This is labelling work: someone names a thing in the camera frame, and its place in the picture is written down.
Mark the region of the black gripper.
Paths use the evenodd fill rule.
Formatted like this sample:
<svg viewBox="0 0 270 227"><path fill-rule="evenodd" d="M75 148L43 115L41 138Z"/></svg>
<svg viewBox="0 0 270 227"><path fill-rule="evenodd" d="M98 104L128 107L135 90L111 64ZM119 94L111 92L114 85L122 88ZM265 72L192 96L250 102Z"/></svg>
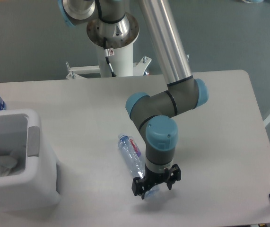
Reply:
<svg viewBox="0 0 270 227"><path fill-rule="evenodd" d="M131 189L134 196L140 196L144 200L146 192L150 191L154 186L166 183L168 189L171 190L173 184L180 180L181 169L177 164L166 163L156 165L154 163L146 163L144 177L134 177Z"/></svg>

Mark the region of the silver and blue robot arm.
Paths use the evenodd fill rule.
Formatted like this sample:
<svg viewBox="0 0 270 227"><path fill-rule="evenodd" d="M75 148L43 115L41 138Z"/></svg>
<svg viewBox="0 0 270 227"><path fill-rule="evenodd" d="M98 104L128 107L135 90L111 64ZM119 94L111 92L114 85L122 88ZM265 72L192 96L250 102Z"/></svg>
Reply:
<svg viewBox="0 0 270 227"><path fill-rule="evenodd" d="M173 118L205 104L208 89L192 75L178 30L166 0L141 0L139 6L148 26L167 90L150 96L131 95L125 108L146 144L145 160L126 148L134 195L144 198L165 183L168 188L181 179L173 163L178 128ZM97 51L103 78L133 76L133 43L139 36L136 18L122 0L60 0L58 7L68 26L87 24L87 35Z"/></svg>

